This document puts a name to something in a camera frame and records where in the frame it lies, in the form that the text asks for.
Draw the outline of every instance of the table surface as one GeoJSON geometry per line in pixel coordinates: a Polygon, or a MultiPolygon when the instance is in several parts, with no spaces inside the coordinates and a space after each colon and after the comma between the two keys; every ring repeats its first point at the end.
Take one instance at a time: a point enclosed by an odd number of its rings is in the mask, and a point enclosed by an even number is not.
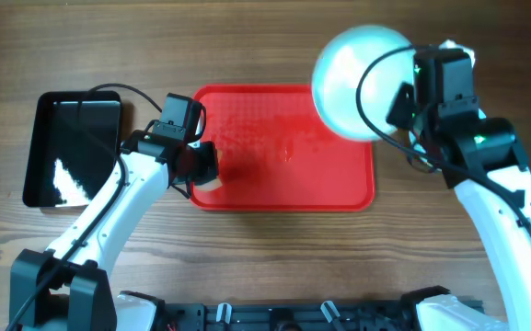
{"type": "MultiPolygon", "coordinates": [[[[473,48],[482,107],[515,124],[531,157],[531,1],[65,1],[0,0],[0,329],[17,254],[44,249],[82,211],[21,200],[36,101],[47,91],[121,82],[160,103],[210,83],[308,84],[329,40],[375,23],[416,43],[473,48]]],[[[156,117],[120,93],[134,104],[126,131],[156,117]]],[[[321,302],[397,299],[440,284],[505,318],[478,234],[443,179],[384,143],[375,144],[375,177],[375,201],[356,213],[204,212],[169,191],[123,249],[112,290],[169,302],[321,302]]]]}

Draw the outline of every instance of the green led light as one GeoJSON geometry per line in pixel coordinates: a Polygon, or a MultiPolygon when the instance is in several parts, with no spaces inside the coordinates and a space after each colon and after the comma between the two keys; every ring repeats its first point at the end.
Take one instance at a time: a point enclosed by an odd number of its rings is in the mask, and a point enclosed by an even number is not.
{"type": "Polygon", "coordinates": [[[477,135],[474,137],[474,142],[476,143],[484,143],[486,141],[486,137],[477,135]]]}

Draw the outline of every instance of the white ball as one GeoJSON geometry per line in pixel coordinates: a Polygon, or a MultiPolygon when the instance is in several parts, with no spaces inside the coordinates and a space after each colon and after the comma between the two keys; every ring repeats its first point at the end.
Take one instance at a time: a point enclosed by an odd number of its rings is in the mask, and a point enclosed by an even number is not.
{"type": "MultiPolygon", "coordinates": [[[[378,139],[357,111],[355,90],[373,60],[409,45],[395,30],[379,26],[361,26],[335,37],[318,57],[312,75],[312,97],[322,121],[350,140],[378,139]]],[[[404,51],[386,58],[372,69],[362,86],[364,113],[384,133],[396,130],[386,123],[386,116],[400,86],[414,83],[413,54],[404,51]]]]}

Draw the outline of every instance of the wire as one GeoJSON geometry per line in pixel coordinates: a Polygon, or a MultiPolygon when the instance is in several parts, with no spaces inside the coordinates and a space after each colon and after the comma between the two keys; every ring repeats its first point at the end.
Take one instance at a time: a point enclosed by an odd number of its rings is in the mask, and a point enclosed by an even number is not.
{"type": "Polygon", "coordinates": [[[384,55],[378,57],[373,62],[369,64],[367,69],[365,69],[364,74],[361,76],[361,79],[359,80],[359,84],[357,85],[357,89],[355,91],[355,103],[357,104],[357,111],[359,112],[359,115],[361,116],[362,120],[364,120],[365,124],[380,138],[382,138],[386,143],[391,144],[392,146],[398,148],[400,151],[404,152],[407,155],[410,156],[418,156],[421,158],[426,159],[428,162],[430,162],[433,166],[440,166],[441,168],[445,168],[447,170],[457,172],[458,174],[463,175],[464,177],[467,177],[468,179],[473,180],[474,182],[480,184],[485,189],[489,190],[490,192],[494,193],[495,195],[499,196],[514,212],[516,217],[518,218],[519,223],[521,223],[529,237],[531,238],[531,222],[525,217],[521,209],[514,203],[514,201],[511,199],[511,197],[508,194],[508,191],[506,188],[503,188],[498,183],[494,182],[493,180],[489,179],[487,176],[483,176],[481,174],[476,174],[473,172],[470,172],[466,169],[464,169],[461,166],[454,165],[450,162],[447,162],[442,159],[437,159],[432,156],[429,156],[427,153],[422,153],[419,151],[416,151],[414,149],[410,149],[408,147],[405,147],[401,145],[399,142],[397,142],[395,139],[390,137],[389,135],[383,133],[381,130],[379,130],[372,121],[370,121],[367,116],[365,116],[364,108],[362,106],[361,101],[361,92],[362,87],[364,85],[365,78],[369,75],[369,73],[372,71],[372,69],[378,65],[380,62],[384,61],[386,58],[404,52],[404,51],[428,51],[428,50],[438,50],[439,48],[436,46],[426,46],[426,45],[410,45],[406,47],[397,48],[393,51],[389,51],[385,53],[384,55]]]}
{"type": "Polygon", "coordinates": [[[189,199],[189,198],[191,198],[191,194],[188,193],[188,192],[186,192],[186,191],[184,191],[183,189],[178,188],[178,187],[176,187],[175,185],[171,185],[171,187],[174,188],[177,192],[181,193],[181,195],[183,196],[183,198],[185,198],[185,199],[189,199]]]}
{"type": "Polygon", "coordinates": [[[79,249],[79,247],[81,247],[83,245],[83,243],[87,240],[87,238],[89,237],[91,232],[96,228],[96,226],[98,226],[98,224],[101,221],[101,219],[105,216],[105,214],[108,212],[108,210],[114,204],[114,202],[118,199],[118,197],[120,196],[121,190],[124,188],[124,185],[125,185],[125,182],[126,182],[126,178],[125,178],[126,166],[124,165],[124,162],[122,161],[120,156],[117,155],[114,150],[112,150],[106,144],[104,144],[100,139],[98,139],[96,136],[91,134],[91,132],[87,131],[85,126],[82,125],[79,122],[79,114],[80,114],[80,110],[81,110],[81,106],[83,105],[83,102],[88,100],[91,96],[93,96],[93,94],[96,91],[98,91],[98,90],[100,90],[102,88],[106,88],[106,87],[121,87],[121,88],[129,89],[129,90],[139,94],[140,96],[144,97],[146,100],[148,100],[153,106],[155,106],[155,108],[159,112],[161,111],[161,108],[155,103],[155,101],[153,101],[153,99],[151,99],[149,96],[147,96],[142,91],[140,91],[140,90],[138,90],[138,89],[136,89],[136,88],[134,88],[132,86],[127,86],[125,84],[108,83],[108,84],[102,84],[100,86],[95,86],[95,87],[91,88],[90,90],[88,90],[81,97],[81,99],[77,103],[77,108],[76,108],[76,111],[75,111],[76,120],[77,120],[77,126],[81,129],[81,131],[85,134],[85,136],[87,138],[89,138],[89,140],[92,143],[98,145],[104,151],[106,151],[108,154],[110,154],[112,157],[114,157],[114,159],[118,163],[118,166],[120,167],[120,179],[118,180],[118,187],[116,187],[116,190],[111,195],[110,199],[108,200],[106,205],[103,207],[103,209],[99,212],[99,214],[93,220],[93,222],[91,222],[89,224],[89,226],[85,229],[85,231],[83,233],[81,233],[81,235],[73,243],[71,248],[69,248],[69,250],[63,255],[61,260],[58,263],[56,263],[56,265],[51,269],[51,271],[46,273],[46,276],[41,281],[38,282],[38,286],[36,286],[36,290],[26,299],[24,304],[22,304],[22,306],[19,308],[19,310],[17,311],[17,313],[14,316],[14,318],[11,320],[11,322],[9,322],[9,325],[6,328],[6,331],[14,331],[16,329],[16,326],[19,323],[19,320],[26,313],[26,311],[28,310],[29,306],[34,302],[34,300],[36,300],[36,297],[38,295],[40,295],[40,293],[42,291],[44,291],[44,289],[48,289],[48,285],[51,283],[51,281],[54,279],[54,277],[56,277],[56,275],[61,270],[63,265],[69,260],[69,258],[71,258],[71,256],[77,251],[77,249],[79,249]]]}
{"type": "Polygon", "coordinates": [[[153,125],[155,125],[155,123],[157,123],[158,120],[151,120],[148,122],[148,124],[146,124],[146,128],[144,128],[144,134],[147,134],[149,130],[151,130],[151,128],[153,127],[153,125]]]}

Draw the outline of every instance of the black tray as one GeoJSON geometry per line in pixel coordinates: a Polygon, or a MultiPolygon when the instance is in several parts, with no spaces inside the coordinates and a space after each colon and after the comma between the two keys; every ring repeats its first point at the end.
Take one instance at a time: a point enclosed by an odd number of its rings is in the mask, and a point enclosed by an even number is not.
{"type": "MultiPolygon", "coordinates": [[[[113,169],[113,157],[78,129],[76,104],[84,92],[48,92],[38,100],[22,199],[28,207],[87,205],[113,169]]],[[[79,123],[118,151],[121,99],[97,92],[84,102],[79,123]]]]}

